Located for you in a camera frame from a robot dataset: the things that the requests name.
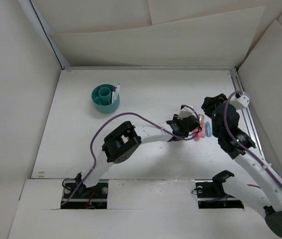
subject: robotic arm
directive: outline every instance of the robotic arm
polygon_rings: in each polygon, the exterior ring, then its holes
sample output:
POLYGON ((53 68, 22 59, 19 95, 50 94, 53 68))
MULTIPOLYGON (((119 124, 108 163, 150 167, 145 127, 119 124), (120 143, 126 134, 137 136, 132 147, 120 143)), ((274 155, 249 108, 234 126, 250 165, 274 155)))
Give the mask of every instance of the robotic arm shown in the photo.
MULTIPOLYGON (((261 190, 239 183, 235 175, 227 170, 215 175, 208 187, 219 195, 232 195, 245 202, 265 219, 277 236, 282 237, 282 179, 261 156, 255 143, 238 127, 239 114, 236 111, 248 106, 248 96, 236 94, 226 105, 227 101, 224 94, 206 97, 202 109, 212 120, 213 135, 218 138, 220 147, 250 174, 261 190)), ((186 140, 200 123, 192 112, 182 108, 180 114, 159 126, 133 126, 130 121, 122 123, 105 137, 96 165, 89 176, 82 179, 81 173, 77 175, 78 191, 80 187, 85 189, 95 186, 111 166, 127 160, 140 144, 186 140)))

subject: green container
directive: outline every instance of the green container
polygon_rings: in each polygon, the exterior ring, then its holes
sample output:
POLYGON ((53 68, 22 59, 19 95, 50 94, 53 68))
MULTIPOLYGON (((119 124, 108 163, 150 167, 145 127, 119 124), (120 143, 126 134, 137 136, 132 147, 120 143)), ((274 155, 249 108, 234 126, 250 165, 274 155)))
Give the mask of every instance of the green container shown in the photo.
POLYGON ((96 87, 91 94, 92 101, 95 108, 104 114, 114 112, 120 104, 120 95, 117 96, 116 101, 111 104, 113 89, 115 86, 110 84, 104 84, 96 87))

